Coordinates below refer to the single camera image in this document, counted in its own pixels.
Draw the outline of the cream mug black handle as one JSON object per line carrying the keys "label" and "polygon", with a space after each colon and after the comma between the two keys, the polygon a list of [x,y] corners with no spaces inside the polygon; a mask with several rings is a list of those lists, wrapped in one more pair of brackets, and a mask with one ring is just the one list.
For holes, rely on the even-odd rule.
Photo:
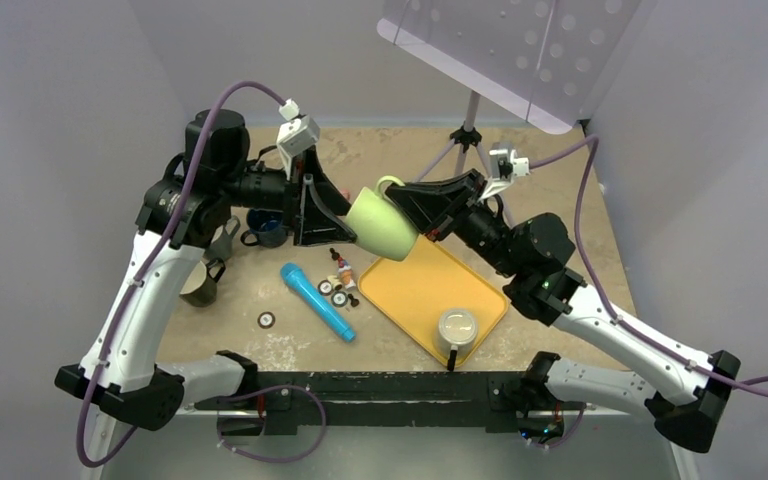
{"label": "cream mug black handle", "polygon": [[447,371],[454,371],[473,352],[477,337],[478,322],[469,310],[450,309],[440,316],[433,341]]}

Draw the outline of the black ceramic mug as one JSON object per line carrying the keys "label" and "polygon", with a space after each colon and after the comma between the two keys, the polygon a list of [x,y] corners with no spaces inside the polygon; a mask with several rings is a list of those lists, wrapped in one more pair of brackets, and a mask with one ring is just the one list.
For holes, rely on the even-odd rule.
{"label": "black ceramic mug", "polygon": [[198,262],[179,291],[179,298],[196,308],[209,307],[217,299],[218,284],[225,271],[226,263],[221,258]]}

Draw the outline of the green ceramic mug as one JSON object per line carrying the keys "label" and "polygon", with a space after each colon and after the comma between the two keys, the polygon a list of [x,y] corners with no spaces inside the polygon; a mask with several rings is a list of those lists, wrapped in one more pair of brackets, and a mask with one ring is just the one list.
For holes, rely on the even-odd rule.
{"label": "green ceramic mug", "polygon": [[384,187],[405,183],[391,175],[381,177],[373,188],[363,187],[356,196],[345,224],[356,234],[355,244],[379,257],[404,260],[413,249],[418,231],[384,195]]}

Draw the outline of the dark blue ceramic mug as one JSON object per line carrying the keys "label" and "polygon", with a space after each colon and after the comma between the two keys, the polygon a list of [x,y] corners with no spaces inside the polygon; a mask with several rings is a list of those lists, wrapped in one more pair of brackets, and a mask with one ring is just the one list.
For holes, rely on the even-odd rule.
{"label": "dark blue ceramic mug", "polygon": [[240,242],[247,247],[278,248],[288,240],[280,212],[250,209],[245,217],[246,230]]}

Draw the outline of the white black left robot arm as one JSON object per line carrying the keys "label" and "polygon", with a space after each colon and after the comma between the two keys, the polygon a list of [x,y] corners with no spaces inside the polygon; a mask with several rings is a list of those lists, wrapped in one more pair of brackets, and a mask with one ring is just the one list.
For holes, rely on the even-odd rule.
{"label": "white black left robot arm", "polygon": [[198,113],[185,127],[184,150],[144,195],[130,264],[102,331],[79,363],[59,369],[56,386],[149,431],[185,403],[221,397],[235,409],[252,405],[258,382],[241,356],[213,357],[198,392],[195,381],[159,367],[157,352],[180,290],[233,208],[278,213],[297,246],[357,241],[345,223],[351,205],[320,165],[319,136],[310,116],[283,123],[275,142],[283,164],[268,168],[249,158],[241,114]]}

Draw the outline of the grey ceramic mug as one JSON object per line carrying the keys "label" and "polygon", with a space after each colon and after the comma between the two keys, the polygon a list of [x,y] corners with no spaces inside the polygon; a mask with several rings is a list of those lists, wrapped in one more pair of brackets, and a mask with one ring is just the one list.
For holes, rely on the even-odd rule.
{"label": "grey ceramic mug", "polygon": [[232,215],[230,219],[219,227],[213,235],[210,245],[205,250],[203,258],[206,262],[214,260],[228,261],[233,255],[235,236],[241,227],[238,216]]}

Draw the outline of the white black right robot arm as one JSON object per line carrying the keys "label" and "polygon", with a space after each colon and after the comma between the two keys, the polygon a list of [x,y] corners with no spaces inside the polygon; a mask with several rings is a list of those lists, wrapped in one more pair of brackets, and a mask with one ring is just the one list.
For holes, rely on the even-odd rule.
{"label": "white black right robot arm", "polygon": [[444,181],[393,181],[383,193],[427,239],[454,235],[507,278],[503,292],[522,316],[576,336],[626,368],[588,367],[541,353],[521,381],[524,399],[536,407],[555,399],[640,415],[670,442],[709,452],[740,360],[725,350],[685,345],[615,306],[568,267],[575,246],[558,215],[509,226],[504,203],[491,208],[483,198],[486,184],[471,170]]}

